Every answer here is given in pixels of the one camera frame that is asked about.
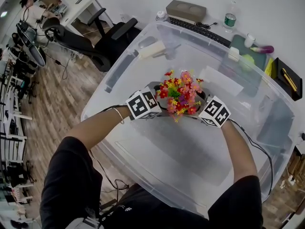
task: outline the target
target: clear plastic storage box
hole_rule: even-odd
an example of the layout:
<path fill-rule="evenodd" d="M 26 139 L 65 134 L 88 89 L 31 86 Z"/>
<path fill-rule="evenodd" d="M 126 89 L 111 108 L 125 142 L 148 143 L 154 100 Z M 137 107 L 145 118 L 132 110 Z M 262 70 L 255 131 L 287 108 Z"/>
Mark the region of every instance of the clear plastic storage box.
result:
<path fill-rule="evenodd" d="M 142 59 L 138 51 L 162 40 L 167 54 Z M 132 42 L 94 92 L 81 119 L 123 104 L 150 82 L 175 70 L 204 79 L 203 90 L 220 98 L 238 122 L 271 156 L 274 186 L 296 143 L 299 113 L 292 99 L 263 71 L 243 57 L 195 32 L 166 22 L 149 24 Z M 207 216 L 209 207 L 233 184 L 233 167 L 221 129 L 183 117 L 126 119 L 99 147 L 135 182 L 170 206 Z M 249 145 L 261 183 L 262 200 L 270 189 L 267 156 Z"/>

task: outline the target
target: black shirt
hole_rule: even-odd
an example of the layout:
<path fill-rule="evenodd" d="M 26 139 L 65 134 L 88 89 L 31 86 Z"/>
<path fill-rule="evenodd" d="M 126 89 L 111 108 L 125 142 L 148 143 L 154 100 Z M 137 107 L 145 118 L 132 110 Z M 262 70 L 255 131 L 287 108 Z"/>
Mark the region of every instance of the black shirt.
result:
<path fill-rule="evenodd" d="M 66 228 L 74 219 L 97 218 L 102 176 L 78 139 L 66 137 L 52 157 L 41 199 L 42 228 Z M 112 228 L 248 228 L 263 225 L 258 177 L 235 182 L 212 205 L 209 220 L 172 208 L 134 185 L 119 203 L 100 217 L 105 229 Z"/>

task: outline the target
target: black sleeve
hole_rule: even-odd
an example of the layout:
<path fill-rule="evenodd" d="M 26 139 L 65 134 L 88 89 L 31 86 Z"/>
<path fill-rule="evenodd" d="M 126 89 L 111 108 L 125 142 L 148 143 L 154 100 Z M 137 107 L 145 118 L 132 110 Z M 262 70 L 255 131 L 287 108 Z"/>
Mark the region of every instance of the black sleeve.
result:
<path fill-rule="evenodd" d="M 262 199 L 258 177 L 247 176 L 235 182 L 212 205 L 208 214 L 213 228 L 262 228 Z"/>
<path fill-rule="evenodd" d="M 66 228 L 74 219 L 97 216 L 102 176 L 86 147 L 66 137 L 53 155 L 41 196 L 42 228 Z"/>

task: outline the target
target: black office chair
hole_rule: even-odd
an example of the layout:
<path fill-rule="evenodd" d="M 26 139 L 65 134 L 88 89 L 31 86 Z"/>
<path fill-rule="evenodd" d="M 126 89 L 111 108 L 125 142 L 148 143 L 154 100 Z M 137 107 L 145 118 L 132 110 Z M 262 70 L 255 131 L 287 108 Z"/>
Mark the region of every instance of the black office chair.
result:
<path fill-rule="evenodd" d="M 91 58 L 95 66 L 101 72 L 107 72 L 114 65 L 120 55 L 130 45 L 130 43 L 138 36 L 141 30 L 135 28 L 138 21 L 132 18 L 127 23 L 119 22 L 105 33 L 99 16 L 106 9 L 101 9 L 89 20 L 88 25 L 96 24 L 102 39 L 93 47 L 89 39 L 76 35 L 68 31 L 57 18 L 51 18 L 45 21 L 42 29 L 46 36 L 49 31 L 52 31 L 54 40 L 63 47 L 78 51 Z"/>

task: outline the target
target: black and white marker cube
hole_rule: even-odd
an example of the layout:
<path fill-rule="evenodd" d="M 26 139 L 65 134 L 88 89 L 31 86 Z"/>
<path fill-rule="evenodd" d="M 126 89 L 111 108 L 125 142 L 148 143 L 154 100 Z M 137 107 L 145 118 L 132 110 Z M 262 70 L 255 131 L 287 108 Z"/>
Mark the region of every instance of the black and white marker cube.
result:
<path fill-rule="evenodd" d="M 149 87 L 136 91 L 126 104 L 134 119 L 153 119 L 162 112 Z"/>
<path fill-rule="evenodd" d="M 199 114 L 199 117 L 207 125 L 220 128 L 230 115 L 231 112 L 228 110 L 227 106 L 218 97 L 214 96 Z"/>

